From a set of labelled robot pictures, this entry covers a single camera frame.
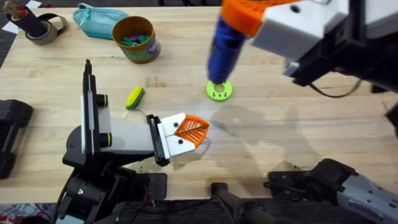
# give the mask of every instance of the duct tape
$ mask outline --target duct tape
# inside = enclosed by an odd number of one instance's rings
[[[55,17],[59,17],[62,21],[62,28],[57,30],[55,26],[49,21]],[[47,32],[40,36],[40,37],[32,37],[28,33],[25,32],[25,36],[28,40],[32,41],[35,45],[46,45],[53,42],[65,29],[67,24],[67,20],[62,17],[58,16],[53,13],[46,13],[42,14],[41,16],[37,17],[47,29]]]

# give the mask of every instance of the pencil case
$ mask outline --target pencil case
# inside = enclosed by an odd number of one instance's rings
[[[117,9],[93,7],[85,3],[73,12],[73,20],[88,37],[112,40],[113,26],[129,15]]]

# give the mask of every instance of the lime green base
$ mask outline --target lime green base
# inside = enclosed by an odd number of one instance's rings
[[[224,102],[228,100],[232,95],[232,85],[229,81],[225,81],[224,83],[219,84],[219,86],[224,89],[224,91],[221,93],[215,90],[216,84],[209,81],[206,85],[206,94],[211,100],[215,102]]]

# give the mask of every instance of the yellow and green sponge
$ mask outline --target yellow and green sponge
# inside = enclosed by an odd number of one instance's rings
[[[135,87],[130,93],[129,97],[126,100],[126,109],[133,110],[137,108],[139,103],[141,102],[142,97],[144,96],[144,88],[141,86]]]

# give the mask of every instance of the orange mesh piece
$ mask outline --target orange mesh piece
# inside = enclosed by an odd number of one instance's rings
[[[205,139],[208,130],[209,124],[206,121],[192,115],[186,115],[174,135],[190,141],[194,143],[195,147],[198,147]]]
[[[266,8],[297,1],[298,0],[223,0],[221,5],[221,16],[232,28],[250,37],[254,37],[262,24],[262,15]]]

